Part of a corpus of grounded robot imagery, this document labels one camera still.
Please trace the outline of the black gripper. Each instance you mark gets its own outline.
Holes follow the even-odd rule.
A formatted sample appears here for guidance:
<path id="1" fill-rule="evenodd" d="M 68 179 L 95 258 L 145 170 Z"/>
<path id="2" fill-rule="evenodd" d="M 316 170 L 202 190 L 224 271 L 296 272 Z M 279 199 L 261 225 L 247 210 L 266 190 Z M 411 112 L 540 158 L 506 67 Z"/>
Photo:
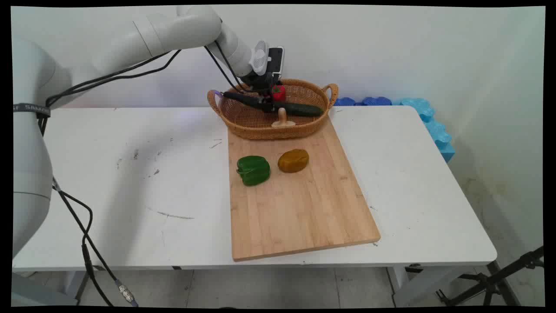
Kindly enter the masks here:
<path id="1" fill-rule="evenodd" d="M 246 85 L 244 87 L 246 91 L 258 93 L 258 107 L 263 112 L 268 113 L 268 103 L 270 109 L 275 110 L 274 85 L 280 81 L 280 78 L 281 73 L 266 72 L 264 75 L 257 75 L 254 71 L 251 71 L 248 75 L 240 77 L 240 80 Z"/>

